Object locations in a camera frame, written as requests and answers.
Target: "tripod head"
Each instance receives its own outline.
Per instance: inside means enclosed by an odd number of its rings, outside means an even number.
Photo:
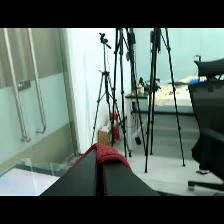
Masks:
[[[111,49],[111,46],[109,46],[107,43],[108,43],[108,40],[105,39],[105,33],[100,33],[100,42],[104,45],[106,45],[109,49]]]

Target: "red cloth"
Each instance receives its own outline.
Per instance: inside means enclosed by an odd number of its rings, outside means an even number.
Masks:
[[[108,162],[108,161],[115,161],[116,160],[116,161],[121,161],[127,168],[129,168],[131,170],[131,167],[130,167],[128,161],[125,159],[125,157],[123,155],[121,155],[115,148],[113,148],[111,146],[105,146],[102,143],[96,143],[96,144],[92,145],[79,158],[79,160],[77,160],[72,165],[72,167],[74,167],[80,160],[84,159],[94,149],[96,150],[96,162],[97,162],[97,164],[103,164],[103,163]]]

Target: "office chair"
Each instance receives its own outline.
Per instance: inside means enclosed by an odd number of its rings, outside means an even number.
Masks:
[[[194,61],[194,63],[198,66],[199,80],[202,76],[205,76],[208,81],[217,80],[215,76],[219,76],[218,80],[220,80],[224,73],[224,58],[207,62]]]
[[[192,157],[200,169],[224,180],[224,80],[201,82],[188,88],[200,130]],[[188,181],[189,189],[194,186],[224,190],[224,184]]]

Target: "cardboard box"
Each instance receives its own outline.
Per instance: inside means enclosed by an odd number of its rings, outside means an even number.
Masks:
[[[111,131],[109,131],[109,132],[104,132],[102,130],[98,131],[98,142],[100,142],[104,145],[110,146],[111,140],[112,140]]]

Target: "chair armrest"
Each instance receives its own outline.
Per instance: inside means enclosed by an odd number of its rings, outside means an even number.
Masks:
[[[224,143],[224,134],[221,134],[217,131],[214,131],[212,129],[209,129],[209,128],[202,128],[200,129],[200,133],[202,135],[205,135],[205,136],[208,136],[214,140],[217,140],[221,143]]]

